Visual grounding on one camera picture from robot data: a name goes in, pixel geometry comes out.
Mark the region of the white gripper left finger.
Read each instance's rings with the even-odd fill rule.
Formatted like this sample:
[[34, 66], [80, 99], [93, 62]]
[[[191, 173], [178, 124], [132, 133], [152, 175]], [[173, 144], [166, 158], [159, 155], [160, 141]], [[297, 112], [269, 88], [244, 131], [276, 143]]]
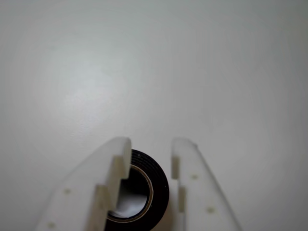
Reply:
[[115, 209], [120, 183], [129, 176], [131, 140], [117, 137], [100, 146], [56, 188], [37, 231], [103, 231]]

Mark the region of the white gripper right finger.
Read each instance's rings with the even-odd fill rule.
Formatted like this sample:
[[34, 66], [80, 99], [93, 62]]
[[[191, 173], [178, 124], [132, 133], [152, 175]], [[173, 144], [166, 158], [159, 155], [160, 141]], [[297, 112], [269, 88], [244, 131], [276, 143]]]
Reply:
[[178, 211], [183, 215], [183, 231], [242, 229], [197, 145], [187, 138], [172, 141], [171, 177], [178, 182]]

